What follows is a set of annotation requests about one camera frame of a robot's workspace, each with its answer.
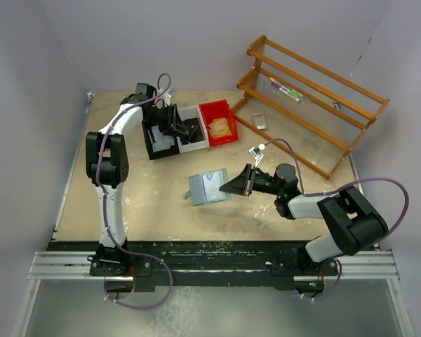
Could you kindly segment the green card holder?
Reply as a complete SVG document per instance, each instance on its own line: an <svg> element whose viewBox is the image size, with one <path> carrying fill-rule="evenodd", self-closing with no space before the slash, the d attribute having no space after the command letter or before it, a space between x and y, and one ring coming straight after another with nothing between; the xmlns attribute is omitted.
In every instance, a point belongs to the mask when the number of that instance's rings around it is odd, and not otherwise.
<svg viewBox="0 0 421 337"><path fill-rule="evenodd" d="M192 206L229 201L231 195L220 191L220 187L228 181L225 168L190 176L188 177L189 189L183 194L183 199L190 199Z"/></svg>

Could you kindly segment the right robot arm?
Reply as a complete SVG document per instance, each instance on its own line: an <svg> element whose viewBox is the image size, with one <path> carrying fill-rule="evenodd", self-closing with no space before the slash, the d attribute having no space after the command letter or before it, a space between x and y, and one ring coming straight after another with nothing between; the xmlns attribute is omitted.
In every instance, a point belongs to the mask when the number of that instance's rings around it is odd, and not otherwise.
<svg viewBox="0 0 421 337"><path fill-rule="evenodd" d="M298 257L298 267L306 275L320 270L324 260L353 256L389 232L383 217L356 187L346 187L333 196L308 197L298 189L297 173L290 164L279 164L272 176L247 164L219 191L245 197L254 191L271 194L283 218L324 220L329 233L307 242L305 252Z"/></svg>

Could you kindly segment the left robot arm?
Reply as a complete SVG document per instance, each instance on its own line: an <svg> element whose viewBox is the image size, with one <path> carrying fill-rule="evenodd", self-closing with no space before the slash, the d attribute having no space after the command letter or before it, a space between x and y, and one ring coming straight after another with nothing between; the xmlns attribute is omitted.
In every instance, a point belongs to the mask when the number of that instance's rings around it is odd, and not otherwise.
<svg viewBox="0 0 421 337"><path fill-rule="evenodd" d="M123 225L123 184L130 171L126 138L136 126L142 127L150 159L179 154L183 145L203 139L197 109L181 117L166 91L143 83L121 101L106 126L87 133L86 175L95 186L101 212L98 247L88 257L94 276L126 275L139 260L150 260L129 254Z"/></svg>

